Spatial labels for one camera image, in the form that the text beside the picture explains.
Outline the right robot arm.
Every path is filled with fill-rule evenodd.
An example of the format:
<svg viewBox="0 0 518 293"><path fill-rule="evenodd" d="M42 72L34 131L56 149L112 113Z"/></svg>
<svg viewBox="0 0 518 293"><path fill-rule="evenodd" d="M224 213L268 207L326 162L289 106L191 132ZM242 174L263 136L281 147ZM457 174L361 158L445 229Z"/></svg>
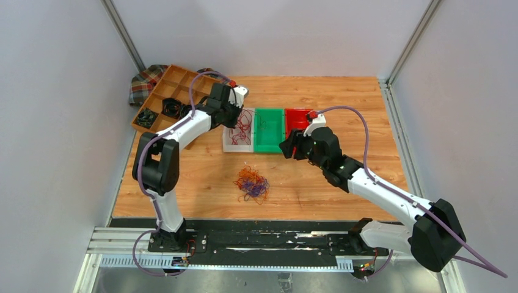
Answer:
<svg viewBox="0 0 518 293"><path fill-rule="evenodd" d="M285 158L307 160L332 186L367 199L399 220L400 225L361 220L349 237L354 253L363 255L372 248L400 251L412 255L424 268L440 272L466 240L451 203L411 195L378 177L343 154L338 137L328 127L309 136L294 129L279 148Z"/></svg>

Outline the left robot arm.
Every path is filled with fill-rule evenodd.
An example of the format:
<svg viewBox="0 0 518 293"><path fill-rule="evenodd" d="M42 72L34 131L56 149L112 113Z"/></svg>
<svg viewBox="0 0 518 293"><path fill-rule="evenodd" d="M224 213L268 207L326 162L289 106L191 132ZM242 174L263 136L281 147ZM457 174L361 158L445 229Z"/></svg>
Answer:
<svg viewBox="0 0 518 293"><path fill-rule="evenodd" d="M175 190L180 177L180 154L196 138L219 126L235 127L248 94L248 88L242 85L213 84L210 94L191 103L186 116L171 127L141 135L133 178L155 210L156 228L150 233L155 245L172 252L186 247L186 220Z"/></svg>

